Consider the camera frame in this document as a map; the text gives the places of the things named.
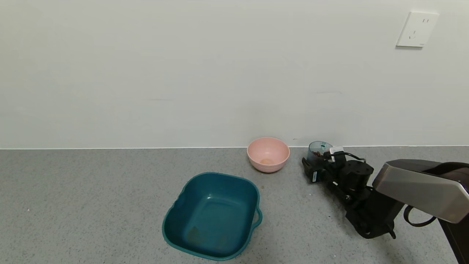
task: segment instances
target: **bowl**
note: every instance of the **bowl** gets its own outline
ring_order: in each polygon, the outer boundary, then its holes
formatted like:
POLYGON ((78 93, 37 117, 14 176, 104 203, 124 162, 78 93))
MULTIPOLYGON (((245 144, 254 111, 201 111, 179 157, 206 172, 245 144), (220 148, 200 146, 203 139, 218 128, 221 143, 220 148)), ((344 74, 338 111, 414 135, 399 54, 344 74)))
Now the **bowl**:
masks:
POLYGON ((252 166, 262 172, 276 172, 287 162, 290 149, 280 139, 258 138, 248 146, 248 157, 252 166))
POLYGON ((163 220, 163 237, 194 256, 223 261, 239 255, 262 222, 260 194, 249 180, 216 172, 193 177, 163 220))

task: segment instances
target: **wall socket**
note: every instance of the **wall socket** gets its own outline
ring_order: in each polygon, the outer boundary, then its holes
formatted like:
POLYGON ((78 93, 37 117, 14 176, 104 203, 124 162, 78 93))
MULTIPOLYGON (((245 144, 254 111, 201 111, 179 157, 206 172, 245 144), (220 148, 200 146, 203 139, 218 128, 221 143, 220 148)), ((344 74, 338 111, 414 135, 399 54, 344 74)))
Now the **wall socket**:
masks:
POLYGON ((410 12, 396 46, 424 47, 438 17, 439 14, 410 12))

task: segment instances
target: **small transparent cup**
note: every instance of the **small transparent cup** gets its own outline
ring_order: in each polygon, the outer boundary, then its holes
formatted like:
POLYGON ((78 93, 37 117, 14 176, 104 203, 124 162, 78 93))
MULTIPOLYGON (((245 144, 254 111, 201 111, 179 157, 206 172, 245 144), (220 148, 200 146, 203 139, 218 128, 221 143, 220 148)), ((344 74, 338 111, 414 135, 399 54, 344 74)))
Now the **small transparent cup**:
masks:
POLYGON ((306 159, 309 162, 314 163, 315 161, 322 159, 321 156, 324 155, 324 152, 329 151, 330 148, 332 148, 332 145, 327 142, 314 141, 308 147, 308 156, 306 159))

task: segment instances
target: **gray countertop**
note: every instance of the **gray countertop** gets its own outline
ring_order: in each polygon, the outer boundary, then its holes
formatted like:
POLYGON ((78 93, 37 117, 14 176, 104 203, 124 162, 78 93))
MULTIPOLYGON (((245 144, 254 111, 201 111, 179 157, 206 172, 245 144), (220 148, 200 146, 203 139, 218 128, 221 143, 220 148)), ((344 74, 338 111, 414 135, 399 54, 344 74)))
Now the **gray countertop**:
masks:
MULTIPOLYGON (((347 151, 366 157, 375 173, 397 158, 469 156, 469 147, 347 151)), ((263 174, 241 148, 1 150, 0 263, 215 263, 170 247, 161 234, 184 184, 205 171, 247 178, 261 194, 262 224, 224 263, 456 263, 438 222, 411 227, 401 212, 397 239, 359 236, 338 200, 304 177, 305 154, 292 148, 282 170, 263 174)), ((411 220, 428 217, 417 211, 411 220)))

